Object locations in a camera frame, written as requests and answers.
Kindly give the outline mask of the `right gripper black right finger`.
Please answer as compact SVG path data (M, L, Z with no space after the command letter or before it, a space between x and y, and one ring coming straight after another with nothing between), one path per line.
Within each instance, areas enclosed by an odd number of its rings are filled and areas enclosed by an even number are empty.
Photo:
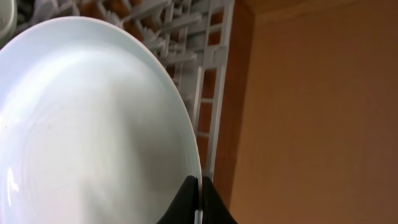
M238 224L223 203L213 182L207 176L202 178L202 198L202 224Z

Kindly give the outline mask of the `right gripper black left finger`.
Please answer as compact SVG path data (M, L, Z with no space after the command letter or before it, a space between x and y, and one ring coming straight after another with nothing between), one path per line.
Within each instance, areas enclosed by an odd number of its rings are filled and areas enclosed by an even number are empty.
M194 224L198 206L198 179L189 175L157 224Z

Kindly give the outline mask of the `light blue large plate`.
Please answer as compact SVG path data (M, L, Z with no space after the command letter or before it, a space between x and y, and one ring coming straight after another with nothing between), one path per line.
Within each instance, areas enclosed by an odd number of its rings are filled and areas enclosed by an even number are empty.
M2 223L156 223L188 176L185 105L126 31L63 17L1 49Z

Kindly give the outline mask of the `green bowl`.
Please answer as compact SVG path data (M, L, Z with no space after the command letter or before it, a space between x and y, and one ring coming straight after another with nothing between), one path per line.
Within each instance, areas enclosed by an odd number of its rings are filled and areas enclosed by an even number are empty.
M17 24L16 0L1 0L1 42L7 42Z

